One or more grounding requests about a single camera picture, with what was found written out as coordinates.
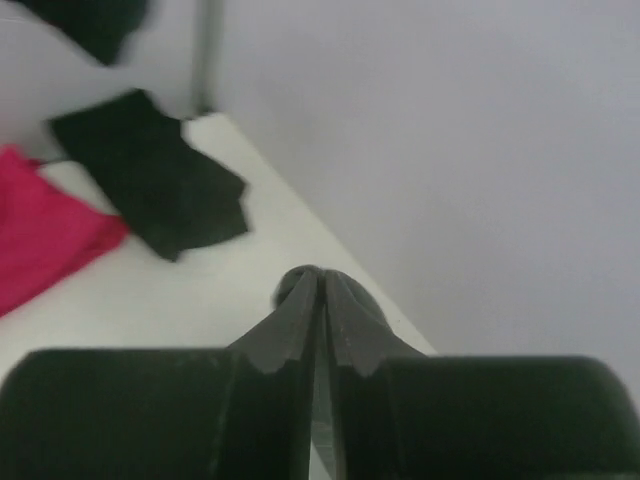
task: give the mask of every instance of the dark object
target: dark object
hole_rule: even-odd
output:
[[[127,35],[140,27],[149,0],[9,0],[60,30],[103,65],[112,65]]]
[[[161,114],[144,92],[58,117],[50,127],[161,257],[175,261],[183,250],[247,232],[244,181],[187,145],[181,122]]]
[[[0,477],[306,480],[319,351],[335,478],[640,474],[637,417],[602,364],[427,358],[355,280],[313,267],[294,278],[226,350],[27,357],[0,396]]]

